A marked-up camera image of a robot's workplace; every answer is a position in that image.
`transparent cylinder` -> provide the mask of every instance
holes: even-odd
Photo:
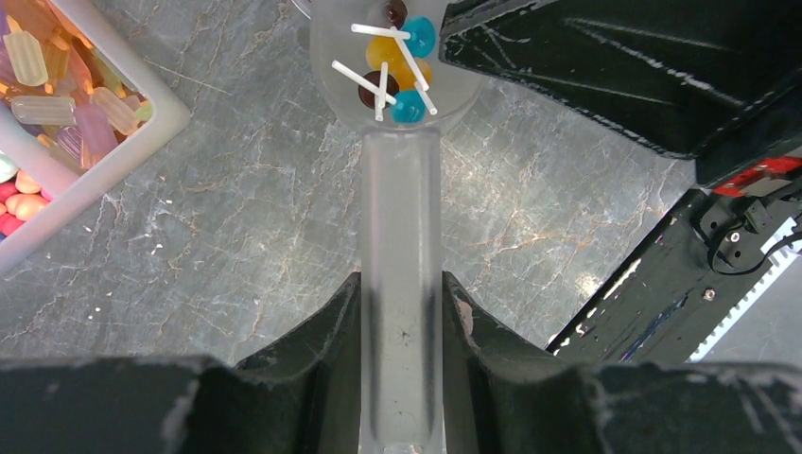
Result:
[[[440,132],[368,129],[362,181],[362,452],[441,454]]]

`cable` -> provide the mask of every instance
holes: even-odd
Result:
[[[763,258],[760,259],[760,262],[757,263],[757,265],[750,268],[749,270],[733,271],[733,272],[716,270],[716,255],[719,254],[719,250],[722,247],[722,243],[724,243],[724,239],[726,238],[727,235],[729,235],[730,232],[732,232],[733,230],[737,230],[742,226],[743,222],[738,226],[736,226],[734,229],[730,229],[723,232],[719,240],[716,242],[716,247],[710,248],[710,251],[707,253],[707,264],[710,266],[710,269],[716,272],[717,274],[720,274],[722,276],[745,276],[747,274],[752,274],[753,272],[759,270],[760,267],[762,267],[763,264],[766,263],[766,260],[772,256],[772,254],[776,253],[777,251],[788,245],[794,244],[796,241],[802,240],[802,232],[797,232],[795,234],[783,237],[769,249],[769,251],[763,256]]]

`marble countertop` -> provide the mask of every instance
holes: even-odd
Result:
[[[359,142],[291,3],[96,0],[192,111],[170,144],[0,280],[0,356],[234,362],[358,270]],[[692,183],[568,109],[488,81],[443,143],[444,268],[546,343]]]

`black metal bracket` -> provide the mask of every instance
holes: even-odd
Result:
[[[800,217],[798,202],[690,190],[546,350],[571,362],[687,360],[772,265],[720,272],[760,263],[760,247]]]
[[[463,0],[439,58],[693,159],[713,188],[802,146],[800,22],[796,0]]]
[[[569,366],[444,274],[449,452],[798,452],[802,373]],[[0,446],[27,453],[357,452],[359,275],[228,368],[210,358],[0,361]]]

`pink candy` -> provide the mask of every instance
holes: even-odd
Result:
[[[0,183],[0,203],[6,203],[6,199],[19,192],[14,182]]]
[[[100,161],[117,147],[117,138],[109,123],[109,118],[100,106],[84,104],[73,111],[78,130],[83,138],[83,146],[89,156],[81,155],[81,161]]]
[[[8,213],[0,215],[0,234],[9,236],[22,227],[23,224],[25,223]]]

